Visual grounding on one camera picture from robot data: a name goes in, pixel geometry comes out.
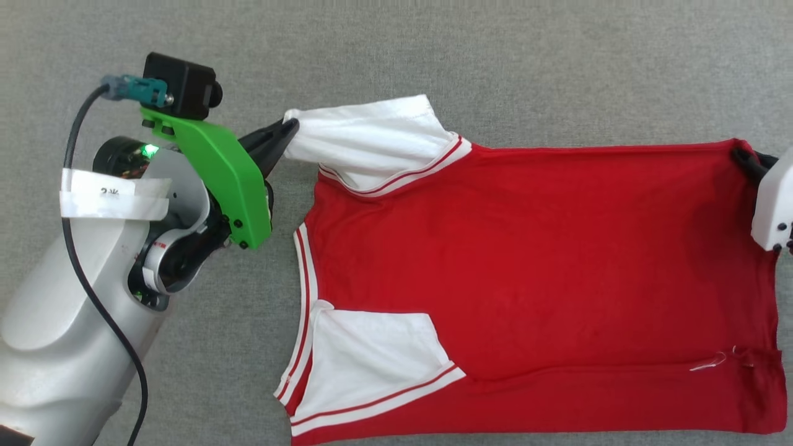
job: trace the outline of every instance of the red stripe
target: red stripe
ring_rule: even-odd
[[[311,289],[308,287],[308,262],[305,258],[305,246],[303,245],[303,236],[300,234],[300,229],[297,230],[297,241],[300,243],[300,252],[301,256],[303,257],[303,283],[305,283],[305,321],[303,322],[303,334],[301,334],[300,347],[297,349],[297,356],[295,356],[295,364],[292,366],[292,370],[290,370],[289,374],[286,376],[286,384],[281,390],[281,393],[278,394],[279,400],[286,393],[286,389],[291,383],[292,373],[295,372],[297,365],[300,363],[300,357],[303,354],[303,347],[305,346],[305,338],[308,335],[308,308],[311,304]]]
[[[395,179],[392,179],[391,181],[388,181],[386,184],[378,187],[375,190],[368,190],[366,192],[358,192],[356,190],[353,190],[353,192],[355,192],[356,194],[360,194],[360,195],[376,194],[377,192],[380,192],[381,190],[385,189],[386,187],[391,186],[395,182],[401,180],[402,178],[405,178],[405,177],[408,177],[408,176],[411,176],[411,175],[421,175],[423,173],[426,173],[427,171],[431,171],[432,169],[435,168],[435,166],[437,166],[438,164],[442,163],[446,158],[451,156],[451,154],[454,153],[454,151],[457,150],[458,147],[460,147],[461,144],[462,144],[462,136],[460,136],[458,138],[457,143],[454,145],[454,147],[451,148],[451,150],[446,152],[446,155],[444,155],[443,158],[441,158],[440,160],[435,161],[433,164],[430,164],[429,166],[425,167],[424,169],[422,169],[420,171],[408,172],[408,173],[402,174],[402,175],[396,177]],[[339,178],[339,175],[336,174],[331,169],[328,169],[327,167],[324,167],[323,165],[320,165],[320,169],[323,170],[325,173],[329,173],[331,175],[334,175],[341,182],[341,179]]]
[[[449,372],[451,372],[452,370],[454,370],[456,368],[458,368],[458,367],[456,365],[454,365],[453,367],[449,367],[448,369],[446,369],[442,374],[434,377],[431,381],[427,381],[424,384],[419,384],[419,385],[416,385],[416,386],[413,386],[413,387],[408,387],[407,389],[400,390],[400,391],[396,392],[395,394],[391,394],[391,395],[389,395],[387,397],[383,397],[383,398],[380,398],[378,400],[375,400],[375,401],[372,401],[372,402],[369,402],[369,403],[366,403],[366,404],[361,404],[360,406],[353,406],[353,407],[348,407],[346,409],[330,410],[328,412],[315,413],[311,417],[308,417],[308,418],[305,418],[304,420],[300,420],[300,421],[296,421],[296,422],[292,423],[292,426],[300,425],[302,423],[305,423],[306,421],[313,420],[314,418],[317,418],[317,417],[325,417],[327,415],[337,415],[339,413],[351,412],[353,410],[366,409],[367,407],[375,406],[376,404],[380,404],[383,401],[388,401],[389,399],[396,398],[396,397],[398,397],[398,396],[400,396],[402,394],[405,394],[405,393],[407,393],[407,392],[409,392],[411,390],[416,390],[416,389],[420,389],[421,387],[429,386],[430,384],[434,383],[435,381],[438,381],[444,375],[448,374]]]

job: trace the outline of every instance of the cable connector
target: cable connector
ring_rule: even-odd
[[[110,101],[132,99],[140,102],[141,105],[158,108],[174,103],[174,96],[168,93],[168,85],[160,79],[139,78],[133,75],[107,75],[102,78],[102,84],[110,87],[102,95]]]

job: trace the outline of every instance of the white tape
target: white tape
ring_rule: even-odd
[[[155,221],[164,219],[167,214],[168,198],[60,193],[61,217]]]
[[[168,213],[170,179],[123,179],[63,169],[60,214],[68,218],[162,220]]]

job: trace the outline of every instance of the white sleeve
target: white sleeve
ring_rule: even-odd
[[[285,155],[320,163],[348,187],[366,190],[403,171],[427,166],[458,137],[435,117],[424,94],[315,110],[289,110],[300,129]]]

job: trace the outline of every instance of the striped trim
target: striped trim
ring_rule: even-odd
[[[292,421],[292,435],[298,436],[324,426],[341,425],[353,421],[365,420],[380,415],[381,413],[394,410],[397,407],[404,406],[409,402],[432,394],[463,378],[465,378],[465,373],[460,370],[460,367],[449,362],[438,374],[430,377],[424,382],[399,390],[378,400],[359,406],[348,407],[346,409],[314,413],[313,415],[301,419],[292,417],[290,419]]]
[[[300,326],[297,329],[297,341],[294,350],[292,350],[292,359],[281,376],[281,384],[273,393],[284,406],[292,397],[292,392],[294,392],[297,382],[300,381],[308,357],[311,355],[312,327],[308,323],[308,315],[311,312],[312,304],[317,300],[316,272],[311,257],[311,248],[308,246],[308,230],[305,223],[295,231],[294,240],[297,254],[300,256],[297,262],[301,277]]]
[[[432,175],[435,172],[442,170],[444,167],[448,167],[453,162],[463,158],[464,156],[468,155],[471,152],[471,142],[463,138],[462,136],[458,136],[457,139],[453,140],[453,142],[450,143],[450,145],[451,145],[450,148],[448,148],[438,159],[434,160],[426,167],[418,171],[407,171],[394,175],[390,179],[386,180],[385,183],[373,189],[368,189],[368,190],[353,189],[352,187],[349,187],[344,182],[344,180],[342,180],[341,176],[336,171],[322,164],[320,164],[320,173],[322,175],[325,175],[329,179],[334,179],[339,183],[342,183],[342,185],[346,187],[348,191],[350,191],[352,194],[355,194],[357,196],[381,197],[385,194],[388,194],[389,192],[393,192],[399,189],[402,186],[412,183],[417,179],[428,177],[429,175]]]

